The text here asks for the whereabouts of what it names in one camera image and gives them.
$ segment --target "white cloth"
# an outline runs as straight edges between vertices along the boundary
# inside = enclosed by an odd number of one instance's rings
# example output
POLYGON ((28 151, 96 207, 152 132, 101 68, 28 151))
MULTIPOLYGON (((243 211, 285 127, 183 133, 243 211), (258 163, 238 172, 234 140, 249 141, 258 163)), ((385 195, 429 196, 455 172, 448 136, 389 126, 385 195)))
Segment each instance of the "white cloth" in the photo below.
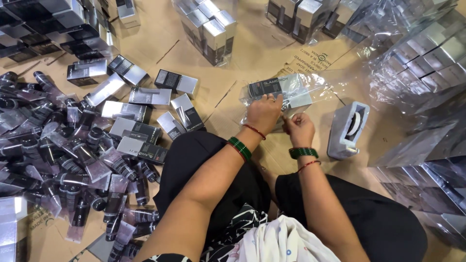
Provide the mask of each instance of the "white cloth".
POLYGON ((294 218, 252 228, 235 244, 227 262, 340 262, 336 255, 294 218))

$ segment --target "black pants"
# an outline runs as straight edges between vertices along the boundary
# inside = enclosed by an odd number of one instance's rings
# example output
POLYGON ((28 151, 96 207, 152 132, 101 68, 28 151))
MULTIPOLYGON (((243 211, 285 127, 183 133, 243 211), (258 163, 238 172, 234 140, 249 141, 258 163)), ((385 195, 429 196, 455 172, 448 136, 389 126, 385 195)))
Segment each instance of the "black pants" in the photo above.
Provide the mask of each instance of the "black pants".
MULTIPOLYGON (((154 197, 161 216, 196 170, 225 144, 224 139, 203 131, 183 134, 173 142, 165 160, 160 191, 154 197)), ((422 261, 427 237, 410 210, 340 178, 327 175, 327 179, 371 262, 422 261)), ((298 174, 279 176, 275 194, 279 209, 306 226, 298 174)), ((227 227, 243 204, 268 212, 270 200, 270 189, 257 167, 245 163, 211 215, 206 243, 227 227)))

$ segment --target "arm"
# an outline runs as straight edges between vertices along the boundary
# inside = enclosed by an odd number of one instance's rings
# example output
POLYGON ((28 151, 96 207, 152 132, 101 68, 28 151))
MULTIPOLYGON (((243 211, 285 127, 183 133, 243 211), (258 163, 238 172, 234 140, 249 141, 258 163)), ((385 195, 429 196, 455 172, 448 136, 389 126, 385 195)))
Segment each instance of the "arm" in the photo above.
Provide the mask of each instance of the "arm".
MULTIPOLYGON (((314 124, 301 113, 284 119, 285 131, 293 147, 312 147, 314 124)), ((298 167, 317 160, 313 156, 298 158, 298 167)), ((369 262, 356 231, 340 201, 333 192, 319 163, 310 164, 299 172, 304 212, 308 230, 331 249, 342 262, 369 262)))
MULTIPOLYGON (((273 96, 268 98, 264 95, 249 106, 248 123, 267 135, 280 116, 282 104, 283 96, 274 102, 273 96)), ((249 128, 242 128, 236 138, 251 152, 262 140, 249 128)), ((199 261, 212 211, 243 164, 243 158, 230 145, 207 160, 170 204, 134 262, 167 253, 181 254, 193 262, 199 261)))

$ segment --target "tape roll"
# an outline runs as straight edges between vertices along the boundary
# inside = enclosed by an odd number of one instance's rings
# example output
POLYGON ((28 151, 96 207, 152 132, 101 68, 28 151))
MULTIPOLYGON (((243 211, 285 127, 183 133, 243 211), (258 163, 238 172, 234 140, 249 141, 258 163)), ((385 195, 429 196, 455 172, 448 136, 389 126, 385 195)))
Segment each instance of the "tape roll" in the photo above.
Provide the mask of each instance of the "tape roll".
POLYGON ((347 136, 352 136, 356 134, 357 130, 359 129, 359 125, 361 123, 361 115, 358 112, 354 113, 354 117, 351 121, 351 125, 349 125, 349 131, 346 133, 347 136))

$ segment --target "cardboard floor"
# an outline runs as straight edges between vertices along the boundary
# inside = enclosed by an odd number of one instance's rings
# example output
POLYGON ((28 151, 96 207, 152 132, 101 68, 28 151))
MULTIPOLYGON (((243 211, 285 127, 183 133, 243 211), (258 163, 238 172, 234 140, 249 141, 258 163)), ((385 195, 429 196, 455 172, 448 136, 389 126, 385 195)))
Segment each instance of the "cardboard floor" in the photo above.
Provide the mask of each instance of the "cardboard floor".
MULTIPOLYGON (((111 19, 117 17, 115 0, 111 19)), ((328 81, 325 91, 315 93, 315 103, 307 110, 316 126, 314 147, 323 161, 325 172, 388 196, 377 179, 367 172, 367 165, 404 137, 403 124, 396 110, 379 107, 371 109, 369 119, 357 143, 360 153, 344 161, 327 157, 326 150, 333 113, 352 101, 370 103, 364 75, 357 69, 363 66, 354 44, 346 39, 322 41, 309 47, 302 46, 285 35, 264 16, 265 0, 240 0, 238 5, 238 29, 234 40, 233 57, 228 66, 214 68, 186 39, 177 13, 170 0, 135 0, 141 17, 140 27, 123 29, 116 19, 115 26, 120 39, 121 54, 152 76, 147 87, 153 87, 159 69, 177 72, 200 79, 200 90, 193 104, 205 122, 209 132, 230 138, 239 130, 239 122, 245 107, 238 98, 241 89, 250 82, 264 80, 275 75, 294 72, 332 70, 321 73, 328 81)), ((465 10, 465 1, 460 7, 465 10)), ((94 86, 78 88, 66 80, 66 67, 77 61, 73 55, 54 53, 23 63, 0 61, 0 73, 15 71, 24 82, 35 83, 33 72, 42 71, 65 93, 76 93, 79 98, 94 86)), ((151 124, 165 110, 154 110, 151 124)), ((170 139, 163 135, 162 145, 169 147, 170 139)), ((296 161, 288 154, 291 143, 284 133, 271 134, 262 142, 255 154, 269 170, 279 174, 296 172, 296 161)), ((151 197, 158 192, 158 184, 150 185, 151 197)), ((130 198, 135 204, 134 196, 130 198)), ((67 262, 76 258, 85 247, 105 232, 102 213, 91 212, 84 238, 80 244, 65 241, 67 223, 50 218, 44 211, 36 212, 31 222, 30 262, 67 262)), ((425 261, 461 261, 465 254, 450 249, 432 234, 425 261)))

